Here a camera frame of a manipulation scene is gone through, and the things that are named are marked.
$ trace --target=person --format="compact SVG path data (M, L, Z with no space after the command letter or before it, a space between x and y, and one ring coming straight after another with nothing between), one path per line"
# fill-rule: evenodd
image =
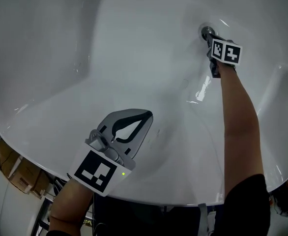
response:
M219 223L215 223L212 235L265 236L270 225L270 205L263 175L258 117L235 70L219 61L217 63L221 74L225 125L225 203L223 215ZM69 180L52 205L48 236L80 235L81 220L92 196L91 190L73 179ZM125 211L122 207L116 209L120 215ZM103 209L103 214L110 216L115 207L112 203L106 209L110 210ZM119 223L112 230L107 228L102 233L98 231L97 235L118 234L121 228L123 234L128 235L127 227L133 230L130 232L132 235L197 235L196 217L199 219L200 214L194 211L193 208L178 207L176 213L179 216L176 220L169 219L170 223L160 223L159 227L146 223L149 224L148 230L134 229L136 222L131 217L130 220L124 220L127 220L127 226L119 224L122 223L119 218L123 216L115 215L115 220ZM196 224L196 227L191 227L191 223Z

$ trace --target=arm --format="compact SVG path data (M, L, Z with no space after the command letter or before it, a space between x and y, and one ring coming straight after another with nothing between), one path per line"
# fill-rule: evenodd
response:
M50 213L49 231L62 231L72 236L79 236L80 221L85 215L93 192L70 179L54 200Z
M225 198L246 178L263 174L259 121L235 71L221 62L225 124Z

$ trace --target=cardboard box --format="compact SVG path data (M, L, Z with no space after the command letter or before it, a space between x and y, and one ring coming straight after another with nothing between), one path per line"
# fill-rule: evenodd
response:
M40 168L23 158L10 182L24 193L28 193L35 186L39 174Z
M37 198L41 199L42 195L48 188L49 183L50 183L49 178L47 177L46 173L42 170L39 174L35 186L31 189L30 192L34 194Z
M19 156L19 153L14 151L5 141L0 140L0 169L6 177L9 176Z

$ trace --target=black shirt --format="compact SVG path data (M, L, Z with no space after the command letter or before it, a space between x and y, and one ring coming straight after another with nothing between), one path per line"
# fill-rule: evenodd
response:
M265 178L263 175L254 175L239 183L228 193L222 219L217 225L215 224L215 232L211 236L266 236L269 226L270 205ZM51 231L47 236L68 236L68 234Z

